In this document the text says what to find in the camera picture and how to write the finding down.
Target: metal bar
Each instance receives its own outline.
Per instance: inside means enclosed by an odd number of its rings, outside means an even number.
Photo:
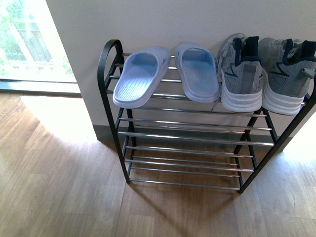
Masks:
[[[162,79],[161,81],[162,81],[162,82],[181,83],[181,80]]]
[[[124,67],[124,63],[115,63],[115,66],[117,66],[118,68],[122,68]]]
[[[250,137],[250,133],[249,132],[246,133],[246,137],[247,137],[247,141],[251,142],[251,137]],[[249,148],[250,154],[252,155],[252,158],[251,158],[252,166],[253,166],[253,168],[256,168],[258,166],[258,163],[257,163],[255,151],[253,150],[253,146],[252,145],[248,145],[248,148]]]
[[[134,124],[135,127],[146,127],[146,128],[162,128],[168,130],[182,130],[182,131],[197,131],[197,132],[214,132],[214,133],[231,133],[231,134],[243,134],[243,131],[228,131],[228,130],[217,130],[217,129],[206,129],[206,128],[185,128],[185,127],[177,127],[177,126],[154,126],[148,124]]]
[[[132,152],[131,152],[131,154],[130,154],[130,159],[131,159],[131,160],[134,159],[134,158],[133,158],[133,157],[134,157],[134,152],[135,152],[135,150],[132,150]],[[130,171],[131,171],[131,169],[132,169],[132,165],[133,165],[132,162],[130,162],[129,165],[128,165],[128,170],[127,170],[128,176],[130,176]]]
[[[272,119],[270,117],[269,111],[266,110],[265,108],[262,108],[262,112],[266,115],[265,120],[266,120],[268,127],[271,128],[270,134],[271,134],[272,140],[274,143],[276,143],[278,136],[277,136],[276,129],[273,125]]]
[[[131,169],[159,171],[159,172],[171,172],[171,173],[181,173],[181,174],[211,175],[211,176],[228,177],[228,178],[238,178],[239,177],[238,175],[226,175],[226,174],[215,174],[215,173],[179,171],[179,170],[169,170],[169,169],[152,169],[152,168],[142,168],[142,167],[134,167],[134,166]]]
[[[130,56],[132,53],[123,53],[122,55],[124,56],[124,57],[128,57],[128,56]]]
[[[163,123],[163,124],[175,124],[175,125],[186,125],[186,126],[202,126],[202,127],[215,127],[215,128],[225,128],[225,129],[242,129],[242,130],[261,130],[261,131],[271,131],[271,128],[265,127],[250,127],[250,126],[233,126],[233,125],[221,125],[221,124],[207,124],[207,123],[196,123],[196,122],[174,122],[174,121],[160,121],[160,120],[149,120],[149,119],[137,119],[137,118],[119,118],[122,121],[132,121],[132,122],[150,122],[150,123]]]
[[[129,141],[129,136],[126,136],[124,139],[123,147],[122,147],[123,158],[125,157],[125,154],[126,154],[126,146],[128,145],[128,141]]]
[[[257,111],[254,112],[254,115],[259,115],[261,113],[262,108],[258,109]],[[248,124],[247,127],[253,127],[253,125],[255,124],[255,122],[257,121],[258,117],[252,117]],[[246,133],[248,133],[250,130],[249,129],[245,129],[244,134],[241,136],[240,141],[244,141],[246,139]],[[242,146],[241,145],[237,145],[235,150],[234,150],[234,154],[238,154],[239,151],[241,150]],[[240,168],[240,162],[239,162],[239,158],[236,157],[235,158],[235,162],[237,164],[237,168]],[[243,185],[243,180],[242,180],[242,175],[240,172],[238,172],[239,175],[239,184],[240,186]]]
[[[250,141],[229,141],[222,139],[204,139],[196,137],[183,137],[183,136],[170,136],[170,135],[159,135],[159,134],[147,134],[147,133],[133,133],[133,132],[118,132],[119,135],[131,136],[131,137],[143,137],[143,138],[156,138],[156,139],[172,139],[181,141],[194,141],[194,142],[207,142],[217,144],[233,144],[233,145],[252,145],[252,146],[268,146],[272,147],[273,143],[266,142],[250,142]]]
[[[209,152],[209,151],[199,151],[199,150],[186,150],[186,149],[164,148],[164,147],[145,147],[145,146],[137,146],[137,147],[127,146],[126,148],[141,150],[141,151],[161,151],[161,152],[201,154],[201,155],[222,156],[222,157],[252,158],[252,156],[236,155],[236,154],[228,153],[228,152]]]
[[[240,190],[240,188],[233,188],[233,187],[221,187],[221,186],[200,185],[200,184],[173,183],[173,182],[162,182],[162,181],[152,181],[152,180],[142,180],[142,179],[130,179],[130,181],[154,183],[154,184],[172,184],[172,185],[199,187],[199,188],[228,189],[228,190],[237,190],[237,191]]]
[[[236,169],[236,168],[226,168],[226,167],[206,166],[206,165],[194,165],[194,164],[161,163],[161,162],[152,162],[152,161],[144,161],[144,160],[134,160],[134,159],[126,159],[125,162],[132,162],[132,163],[137,163],[137,164],[168,165],[168,166],[186,167],[186,168],[214,169],[214,170],[224,170],[224,171],[253,172],[253,169]]]
[[[187,160],[187,159],[170,159],[170,158],[159,158],[159,157],[134,156],[134,158],[157,159],[157,160],[179,161],[179,162],[193,162],[193,163],[206,163],[206,164],[218,164],[218,165],[233,165],[233,166],[237,165],[235,163],[211,162],[211,161]]]
[[[314,88],[313,93],[310,98],[306,101],[306,105],[300,110],[300,112],[295,116],[289,126],[285,129],[282,135],[277,140],[274,147],[272,147],[266,156],[262,159],[262,161],[258,164],[257,168],[255,168],[255,172],[253,172],[246,182],[240,187],[240,193],[243,193],[244,190],[249,186],[252,180],[259,174],[259,172],[263,169],[263,167],[268,163],[268,161],[273,157],[273,155],[278,151],[278,149],[283,145],[286,139],[291,135],[291,133],[296,129],[296,127],[300,124],[300,122],[305,118],[305,116],[311,111],[311,109],[316,104],[316,76],[314,77]]]
[[[162,94],[162,93],[154,93],[151,98],[155,99],[172,99],[172,100],[187,100],[190,99],[186,95],[176,95],[176,94]]]
[[[124,174],[126,182],[130,183],[130,180],[129,180],[129,177],[128,177],[128,174],[127,174],[127,170],[126,170],[126,167],[125,167],[125,163],[124,163],[124,157],[122,155],[122,150],[121,150],[121,147],[120,147],[119,137],[118,137],[118,134],[117,134],[117,131],[116,131],[116,127],[115,127],[115,123],[114,123],[114,120],[113,120],[111,106],[110,106],[108,95],[107,95],[107,92],[106,92],[106,90],[108,88],[108,85],[109,85],[109,83],[111,81],[110,80],[110,76],[112,76],[113,73],[114,73],[112,68],[115,69],[115,67],[113,67],[113,65],[111,66],[111,69],[110,69],[110,71],[109,71],[109,73],[107,75],[107,79],[106,80],[104,79],[105,64],[106,64],[109,52],[110,52],[112,47],[115,47],[116,48],[116,52],[117,52],[117,54],[115,56],[115,61],[118,62],[118,63],[124,62],[124,58],[122,57],[123,49],[122,49],[122,45],[121,45],[120,41],[117,40],[117,39],[113,39],[113,40],[108,41],[105,44],[105,46],[104,46],[104,48],[102,50],[102,53],[100,55],[98,69],[97,69],[97,81],[98,81],[98,88],[99,88],[100,95],[101,95],[101,98],[102,98],[104,110],[106,112],[106,116],[107,116],[107,119],[108,119],[108,122],[109,122],[109,127],[111,129],[111,133],[112,133],[112,136],[113,136],[115,147],[116,147],[116,150],[117,150],[117,153],[118,153],[118,158],[119,158],[122,170],[123,170],[123,174]]]
[[[119,111],[118,111],[118,116],[117,116],[117,119],[115,121],[115,129],[116,129],[116,131],[119,128],[119,122],[121,121],[120,118],[122,117],[123,112],[124,112],[124,108],[120,108]]]
[[[110,76],[111,79],[119,79],[120,76]],[[162,82],[181,83],[181,80],[162,79]]]
[[[185,110],[185,109],[172,109],[172,108],[157,108],[157,107],[138,107],[135,109],[139,110],[156,110],[156,111],[170,111],[170,112],[185,112],[185,113],[200,113],[200,114],[210,114],[210,115],[232,115],[241,117],[265,117],[266,115],[256,115],[247,113],[229,113],[229,112],[210,112],[210,111],[199,111],[199,110]]]
[[[126,112],[127,112],[127,117],[128,117],[129,119],[133,119],[132,110],[131,110],[131,109],[126,109]],[[130,131],[131,131],[132,133],[134,133],[134,132],[135,132],[134,122],[133,122],[133,121],[129,121],[128,123],[129,123],[129,127],[130,127],[129,129],[130,129]],[[135,138],[135,137],[132,137],[132,144],[133,144],[133,146],[136,147],[136,138]]]
[[[120,76],[110,76],[111,79],[119,79]]]

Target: chrome rod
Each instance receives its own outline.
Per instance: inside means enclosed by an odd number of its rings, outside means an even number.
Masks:
[[[142,159],[157,159],[157,160],[179,161],[179,162],[193,162],[193,163],[218,164],[218,165],[232,165],[232,166],[236,166],[236,165],[237,165],[236,163],[211,162],[211,161],[202,161],[202,160],[170,159],[170,158],[142,157],[142,156],[133,156],[133,157],[134,157],[134,158],[142,158]]]
[[[115,63],[115,66],[122,68],[122,67],[124,67],[124,63]]]
[[[120,76],[110,76],[111,79],[119,79]]]
[[[172,139],[181,141],[194,141],[194,142],[207,142],[217,144],[232,144],[232,145],[252,145],[252,146],[274,146],[273,143],[267,142],[250,142],[250,141],[230,141],[222,139],[204,139],[196,137],[183,137],[183,136],[170,136],[170,135],[159,135],[159,134],[148,134],[138,132],[118,132],[119,135],[131,136],[131,137],[143,137],[143,138],[157,138],[157,139]]]
[[[162,79],[162,82],[175,82],[175,83],[181,83],[181,80],[171,80],[171,79]]]
[[[253,169],[226,168],[226,167],[194,165],[194,164],[161,163],[161,162],[152,162],[152,161],[144,161],[144,160],[134,160],[134,159],[126,159],[125,162],[137,163],[137,164],[156,164],[156,165],[168,165],[168,166],[186,167],[186,168],[214,169],[214,170],[240,171],[240,172],[251,172],[251,173],[253,173]]]
[[[119,79],[120,76],[110,76],[111,79]],[[162,82],[181,83],[181,80],[162,79]]]
[[[134,124],[135,127],[146,127],[146,128],[162,128],[168,130],[183,130],[183,131],[196,131],[196,132],[214,132],[214,133],[231,133],[231,134],[244,134],[244,131],[228,131],[228,130],[218,130],[218,129],[208,129],[205,128],[192,128],[192,127],[177,127],[177,126],[157,126],[157,125],[147,125],[147,124]]]
[[[236,157],[236,158],[252,158],[252,156],[247,155],[236,155],[234,153],[228,152],[209,152],[209,151],[199,151],[199,150],[186,150],[186,149],[177,149],[177,148],[165,148],[165,147],[145,147],[145,146],[126,146],[126,148],[133,150],[141,151],[161,151],[161,152],[176,152],[184,154],[201,154],[201,155],[210,155],[210,156],[222,156],[222,157]]]
[[[175,124],[175,125],[187,125],[187,126],[202,126],[202,127],[216,127],[216,128],[232,128],[241,130],[263,130],[271,131],[271,128],[265,127],[250,127],[250,126],[233,126],[233,125],[220,125],[220,124],[207,124],[207,123],[195,123],[195,122],[174,122],[174,121],[160,121],[160,120],[149,120],[149,119],[137,119],[137,118],[119,118],[122,121],[129,122],[151,122],[151,123],[165,123],[165,124]]]
[[[151,96],[151,98],[155,98],[155,99],[190,100],[186,95],[162,94],[162,93],[154,93]]]
[[[181,174],[211,175],[211,176],[228,177],[228,178],[239,178],[239,175],[226,175],[226,174],[215,174],[215,173],[202,173],[202,172],[179,171],[179,170],[169,170],[169,169],[152,169],[152,168],[142,168],[142,167],[134,167],[134,166],[132,166],[131,169],[149,170],[149,171],[159,171],[159,172],[171,172],[171,173],[181,173]]]
[[[185,112],[185,113],[200,113],[200,114],[210,114],[210,115],[233,115],[233,116],[241,116],[241,117],[258,117],[258,118],[266,117],[266,115],[256,115],[256,114],[247,114],[247,113],[210,112],[210,111],[172,109],[172,108],[157,108],[157,107],[138,107],[138,108],[135,108],[135,109],[139,109],[139,110],[156,110],[156,111],[170,111],[170,112]]]
[[[152,181],[152,180],[143,180],[143,179],[131,179],[131,178],[129,180],[130,181],[134,181],[134,182],[145,182],[145,183],[154,183],[154,184],[172,184],[172,185],[191,186],[191,187],[200,187],[200,188],[228,189],[228,190],[237,190],[237,191],[240,190],[240,188],[201,185],[201,184],[173,183],[173,182],[162,182],[162,181]]]
[[[128,56],[130,56],[131,54],[132,54],[132,53],[123,53],[122,56],[128,57]]]

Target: window sill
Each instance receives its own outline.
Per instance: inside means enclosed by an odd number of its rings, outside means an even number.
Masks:
[[[77,83],[0,80],[0,92],[81,97]]]

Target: pair of shoes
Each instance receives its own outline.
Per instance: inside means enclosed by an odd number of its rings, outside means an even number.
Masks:
[[[233,112],[263,106],[283,115],[297,114],[315,76],[316,42],[293,42],[234,34],[218,52],[221,101]]]
[[[113,102],[123,108],[144,105],[158,86],[170,64],[170,51],[161,46],[131,54],[113,94]],[[186,96],[197,102],[209,103],[219,98],[214,56],[191,42],[176,47],[176,66]]]

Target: baseboard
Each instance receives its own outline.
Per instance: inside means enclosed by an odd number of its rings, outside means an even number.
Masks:
[[[112,133],[109,126],[101,126],[101,125],[93,125],[94,131],[96,133],[97,139],[99,141],[113,141]],[[160,130],[160,129],[147,129],[147,128],[136,128],[136,132],[140,133],[154,133],[154,134],[164,134],[164,135],[172,135],[172,136],[186,136],[186,137],[200,137],[200,138],[210,138],[210,133],[206,132],[195,132],[195,131],[179,131],[179,130]],[[221,140],[239,140],[240,134],[227,134],[227,133],[211,133],[212,138],[221,139]],[[119,136],[120,141],[124,140],[123,136]],[[251,139],[254,142],[266,142],[272,143],[272,139],[268,135],[256,135],[252,134]],[[280,147],[279,151],[282,151],[286,145],[291,141],[292,137],[289,137],[284,144]],[[157,139],[157,138],[137,138],[137,141],[140,143],[157,143],[162,144],[165,140]],[[175,141],[175,140],[167,140],[168,144],[172,145],[203,145],[201,142],[189,142],[189,141]],[[221,147],[221,148],[233,148],[235,145],[230,144],[207,144],[206,146],[213,147]],[[260,146],[261,150],[269,150],[270,147]]]

